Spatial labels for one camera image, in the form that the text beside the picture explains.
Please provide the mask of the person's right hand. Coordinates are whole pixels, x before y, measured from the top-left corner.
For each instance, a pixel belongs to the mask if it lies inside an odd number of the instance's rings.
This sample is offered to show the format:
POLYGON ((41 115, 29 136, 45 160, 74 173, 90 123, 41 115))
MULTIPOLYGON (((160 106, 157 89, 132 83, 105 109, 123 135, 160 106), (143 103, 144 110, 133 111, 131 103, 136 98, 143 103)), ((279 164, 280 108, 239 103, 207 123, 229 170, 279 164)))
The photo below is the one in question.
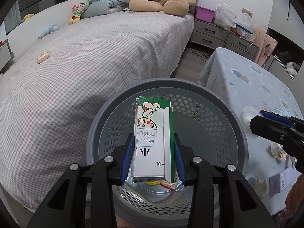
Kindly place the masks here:
POLYGON ((293 216, 299 209, 304 197, 304 179, 303 174, 301 174, 296 183, 292 186, 286 201, 285 206, 287 209, 288 217, 293 216))

